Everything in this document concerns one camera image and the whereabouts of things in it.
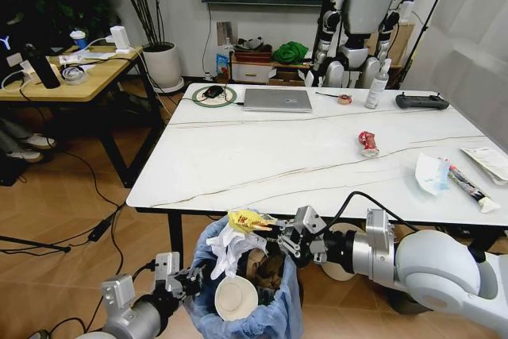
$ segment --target trash can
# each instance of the trash can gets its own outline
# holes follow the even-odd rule
[[[204,260],[217,259],[211,247],[206,244],[206,239],[216,237],[227,223],[228,217],[225,216],[206,227],[196,244],[192,267]],[[289,256],[284,260],[280,289],[275,292],[273,301],[268,306],[258,306],[244,319],[226,322],[218,316],[214,296],[223,278],[224,275],[216,280],[205,279],[201,294],[189,298],[184,305],[194,326],[205,339],[296,339],[303,335],[296,265]]]

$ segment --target white table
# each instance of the white table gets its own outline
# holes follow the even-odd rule
[[[184,98],[204,86],[192,84]],[[256,87],[230,86],[238,93],[237,102],[243,101],[246,87]],[[293,215],[300,206],[311,205],[321,216],[332,217],[354,190],[413,223],[508,226],[508,187],[494,185],[460,148],[502,150],[453,107],[402,110],[394,101],[402,92],[385,91],[378,108],[369,110],[364,107],[367,90],[298,89],[308,91],[311,114],[249,112],[238,105],[213,109],[182,100],[128,205],[168,215],[172,250],[183,250],[182,214],[249,207]],[[353,102],[342,106],[316,91],[352,94]],[[358,135],[364,130],[375,134],[376,158],[361,154]],[[451,181],[437,197],[425,193],[414,177],[420,152],[450,159],[502,208],[481,214],[478,204]],[[365,219],[373,206],[353,198],[343,216]]]

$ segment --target silver laptop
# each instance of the silver laptop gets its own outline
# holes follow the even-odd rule
[[[285,111],[288,113],[310,113],[307,91],[279,89],[246,89],[244,109],[249,111]]]

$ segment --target computer mouse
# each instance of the computer mouse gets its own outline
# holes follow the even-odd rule
[[[207,98],[215,98],[218,95],[222,94],[224,92],[224,88],[220,87],[218,85],[213,85],[206,89],[205,93],[203,95]]]

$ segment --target sneaker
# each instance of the sneaker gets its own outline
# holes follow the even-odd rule
[[[39,150],[49,150],[56,147],[56,141],[52,138],[47,138],[41,134],[32,134],[26,139],[20,139],[20,142],[28,144]]]
[[[10,152],[6,154],[9,158],[23,159],[29,163],[40,162],[44,156],[37,151],[23,150],[19,152]]]

